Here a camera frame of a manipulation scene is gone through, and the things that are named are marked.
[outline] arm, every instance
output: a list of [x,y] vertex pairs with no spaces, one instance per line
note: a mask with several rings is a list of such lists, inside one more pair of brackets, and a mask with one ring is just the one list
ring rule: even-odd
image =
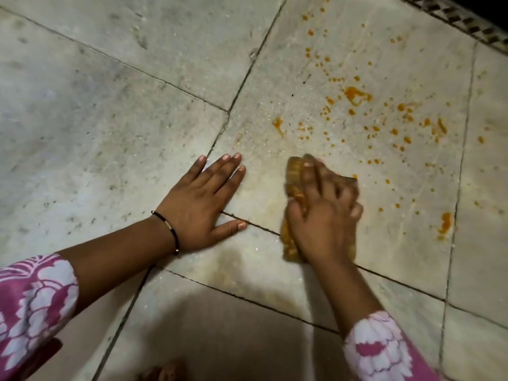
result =
[[302,254],[332,306],[344,354],[361,379],[432,380],[438,377],[372,293],[358,268],[347,256],[347,241],[363,208],[358,193],[337,187],[334,173],[321,162],[307,162],[302,184],[308,203],[303,216],[290,201],[288,222]]
[[[245,167],[236,170],[240,161],[240,154],[226,154],[203,171],[206,157],[200,156],[156,208],[176,231],[181,252],[209,247],[247,226],[241,220],[215,226],[245,176]],[[50,344],[51,354],[60,349],[48,340],[71,317],[174,251],[173,235],[151,216],[50,256],[1,269],[0,381],[14,373],[23,372],[24,377],[33,373],[51,357]],[[42,346],[36,357],[44,352],[44,360],[31,359],[30,369],[20,370]]]

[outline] pink and white patterned sleeve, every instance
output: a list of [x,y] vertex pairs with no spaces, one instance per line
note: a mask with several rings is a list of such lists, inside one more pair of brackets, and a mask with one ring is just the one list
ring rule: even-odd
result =
[[344,355],[362,381],[439,381],[386,311],[356,323],[346,338]]
[[77,299],[73,268],[58,254],[0,269],[0,381],[60,331]]

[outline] tiled floor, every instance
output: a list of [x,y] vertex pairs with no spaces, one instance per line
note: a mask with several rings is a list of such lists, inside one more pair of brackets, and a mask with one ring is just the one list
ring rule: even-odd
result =
[[507,57],[400,0],[0,6],[0,264],[145,217],[201,153],[244,154],[226,212],[254,224],[95,303],[33,379],[181,355],[196,379],[346,377],[319,284],[276,235],[304,152],[358,175],[357,264],[431,366],[505,378]]

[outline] white tile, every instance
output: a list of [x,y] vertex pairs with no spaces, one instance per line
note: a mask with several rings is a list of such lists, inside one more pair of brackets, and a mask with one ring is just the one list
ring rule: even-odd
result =
[[508,326],[508,58],[478,45],[450,302]]
[[[0,32],[2,266],[142,219],[225,121],[218,108],[4,11]],[[125,289],[62,333],[62,379],[93,375]]]
[[[220,221],[230,220],[223,216]],[[254,226],[166,268],[207,286],[336,330],[333,312],[309,265],[283,260],[278,236]],[[432,366],[438,364],[444,303],[362,271],[384,307]]]
[[506,379],[508,330],[448,307],[444,323],[443,370],[456,381]]
[[176,357],[186,359],[193,379],[345,379],[346,374],[339,335],[156,271],[99,379],[131,380]]
[[282,1],[1,0],[1,3],[227,109]]
[[[236,147],[247,166],[226,211],[277,231],[285,163],[313,153],[358,175],[365,215],[357,262],[443,298],[453,229],[437,237],[457,199],[472,50],[471,38],[400,0],[288,0],[213,153]],[[353,106],[349,87],[371,101]],[[330,113],[321,115],[326,106]],[[278,117],[281,134],[272,124]],[[424,127],[425,119],[432,125]],[[447,134],[436,144],[439,119]]]

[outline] black bracelet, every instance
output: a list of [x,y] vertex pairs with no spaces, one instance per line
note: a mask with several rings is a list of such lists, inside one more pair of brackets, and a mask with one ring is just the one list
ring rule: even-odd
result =
[[173,237],[175,238],[175,248],[176,248],[175,256],[178,255],[178,253],[180,252],[180,242],[178,241],[178,236],[176,235],[175,229],[172,228],[168,220],[162,215],[160,215],[158,212],[152,211],[152,214],[155,215],[157,218],[159,218],[161,221],[163,221],[164,224],[169,228],[169,231],[171,231],[171,234],[173,234]]

